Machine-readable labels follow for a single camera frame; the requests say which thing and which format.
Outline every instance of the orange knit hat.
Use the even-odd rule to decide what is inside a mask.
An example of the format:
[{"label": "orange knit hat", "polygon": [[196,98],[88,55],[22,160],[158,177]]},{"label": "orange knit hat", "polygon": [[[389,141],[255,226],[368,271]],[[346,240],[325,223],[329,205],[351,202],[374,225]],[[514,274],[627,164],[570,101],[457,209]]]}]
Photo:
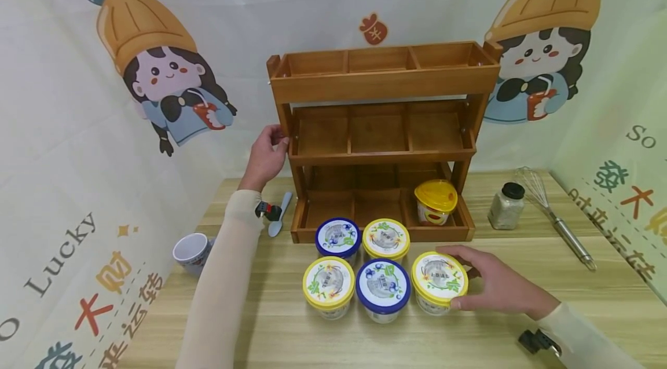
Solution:
[{"label": "orange knit hat", "polygon": [[591,30],[600,0],[508,0],[484,37],[501,41],[556,27]]},{"label": "orange knit hat", "polygon": [[192,36],[158,0],[104,0],[97,34],[121,75],[137,54],[150,48],[171,46],[197,52]]}]

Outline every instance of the yellow lidded cup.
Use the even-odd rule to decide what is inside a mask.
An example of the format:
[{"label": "yellow lidded cup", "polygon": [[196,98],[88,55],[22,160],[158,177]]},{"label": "yellow lidded cup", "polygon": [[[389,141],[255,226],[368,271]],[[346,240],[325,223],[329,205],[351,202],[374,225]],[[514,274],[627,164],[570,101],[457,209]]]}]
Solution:
[{"label": "yellow lidded cup", "polygon": [[453,298],[468,293],[468,274],[452,256],[427,251],[412,264],[412,285],[420,307],[431,316],[442,316]]},{"label": "yellow lidded cup", "polygon": [[421,225],[445,225],[458,203],[456,188],[446,180],[431,180],[415,188]]},{"label": "yellow lidded cup", "polygon": [[391,218],[381,218],[366,225],[362,238],[364,250],[373,259],[400,262],[408,254],[410,234],[403,224]]},{"label": "yellow lidded cup", "polygon": [[354,271],[346,260],[325,256],[315,260],[303,274],[303,295],[327,320],[343,317],[354,294]]}]

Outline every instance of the yogurt cup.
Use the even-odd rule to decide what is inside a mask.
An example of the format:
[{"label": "yogurt cup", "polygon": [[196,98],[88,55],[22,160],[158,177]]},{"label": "yogurt cup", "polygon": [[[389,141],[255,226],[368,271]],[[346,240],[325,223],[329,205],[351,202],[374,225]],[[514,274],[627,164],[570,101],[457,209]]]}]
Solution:
[{"label": "yogurt cup", "polygon": [[449,312],[452,298],[468,293],[468,274],[452,256],[427,251],[412,265],[417,303],[431,316]]},{"label": "yogurt cup", "polygon": [[387,324],[398,317],[410,298],[410,278],[389,259],[366,262],[357,274],[357,298],[371,320]]},{"label": "yogurt cup", "polygon": [[364,250],[372,259],[400,262],[410,248],[410,234],[403,224],[390,218],[371,221],[364,229]]},{"label": "yogurt cup", "polygon": [[431,180],[415,188],[421,225],[445,225],[458,203],[456,188],[446,180]]},{"label": "yogurt cup", "polygon": [[326,220],[315,233],[315,246],[321,255],[337,256],[350,265],[354,265],[360,245],[359,227],[346,218]]},{"label": "yogurt cup", "polygon": [[317,259],[303,274],[303,294],[326,320],[338,320],[350,309],[354,271],[336,256]]}]

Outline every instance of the black cap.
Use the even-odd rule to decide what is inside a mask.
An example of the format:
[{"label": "black cap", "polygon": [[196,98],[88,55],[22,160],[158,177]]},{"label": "black cap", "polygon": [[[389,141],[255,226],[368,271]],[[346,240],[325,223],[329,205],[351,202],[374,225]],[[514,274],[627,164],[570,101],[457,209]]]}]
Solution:
[{"label": "black cap", "polygon": [[505,185],[502,185],[502,193],[507,198],[522,199],[526,190],[516,182],[505,182]]}]

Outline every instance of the white spoon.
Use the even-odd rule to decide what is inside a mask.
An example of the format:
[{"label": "white spoon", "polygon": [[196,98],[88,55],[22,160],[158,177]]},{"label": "white spoon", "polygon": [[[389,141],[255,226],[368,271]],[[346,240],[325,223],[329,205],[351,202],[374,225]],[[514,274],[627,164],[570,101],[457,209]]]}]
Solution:
[{"label": "white spoon", "polygon": [[280,218],[278,221],[272,221],[272,223],[269,224],[269,237],[276,237],[277,234],[280,233],[280,229],[283,227],[283,215],[285,215],[285,211],[288,209],[290,199],[291,193],[286,192],[283,197],[283,203],[280,206],[280,210],[282,210]]}]

